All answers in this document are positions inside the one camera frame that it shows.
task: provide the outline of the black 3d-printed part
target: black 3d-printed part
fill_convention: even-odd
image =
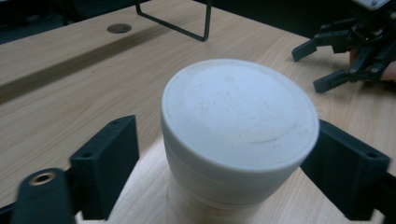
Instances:
[[[65,172],[52,168],[26,177],[20,185],[11,223],[76,223]]]
[[[318,142],[303,171],[350,220],[370,220],[377,183],[390,158],[330,123],[320,121]]]
[[[113,120],[70,158],[84,219],[108,219],[139,159],[135,125],[134,116]]]

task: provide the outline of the light wood surface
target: light wood surface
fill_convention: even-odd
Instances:
[[[142,7],[195,33],[204,31],[205,7],[198,3],[156,0]],[[106,30],[120,22],[132,25],[132,31]],[[166,220],[170,171],[160,129],[163,88],[183,67],[215,58],[260,63],[284,74],[311,97],[322,119],[395,158],[396,90],[358,82],[315,93],[312,81],[347,67],[348,59],[321,48],[294,63],[290,53],[305,41],[213,9],[210,37],[202,43],[129,7],[0,45],[0,206],[15,200],[26,176],[50,167],[67,169],[71,154],[108,122],[136,115],[141,160],[108,223],[173,223]],[[396,175],[394,164],[389,171]],[[376,212],[370,223],[381,219]],[[301,170],[252,220],[350,223]]]

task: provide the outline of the circular hole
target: circular hole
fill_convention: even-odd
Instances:
[[[117,23],[107,27],[111,34],[124,34],[132,30],[132,26],[125,23]]]
[[[89,158],[91,155],[92,155],[91,152],[84,152],[84,153],[82,154],[82,157],[83,157],[83,158]]]
[[[366,155],[370,158],[377,158],[377,156],[372,152],[367,152]]]
[[[43,185],[50,182],[53,178],[55,178],[55,173],[44,173],[41,175],[37,175],[30,180],[30,185]]]

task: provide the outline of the mounting hole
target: mounting hole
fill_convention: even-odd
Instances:
[[[29,184],[32,186],[43,185],[50,182],[53,178],[55,178],[56,174],[53,172],[44,173],[33,177]]]
[[[112,24],[107,27],[111,34],[124,34],[132,30],[132,26],[125,23]]]
[[[81,156],[82,156],[83,158],[89,158],[89,157],[92,156],[92,153],[91,153],[91,152],[84,152]]]

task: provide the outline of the dark background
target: dark background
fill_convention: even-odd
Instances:
[[[134,0],[68,2],[73,3],[74,10],[82,17],[80,19],[134,5]],[[213,0],[213,5],[297,35],[312,37],[321,24],[349,18],[349,2],[350,0]],[[61,3],[62,0],[0,2],[0,44],[62,27]],[[77,21],[75,18],[69,20],[70,23]]]

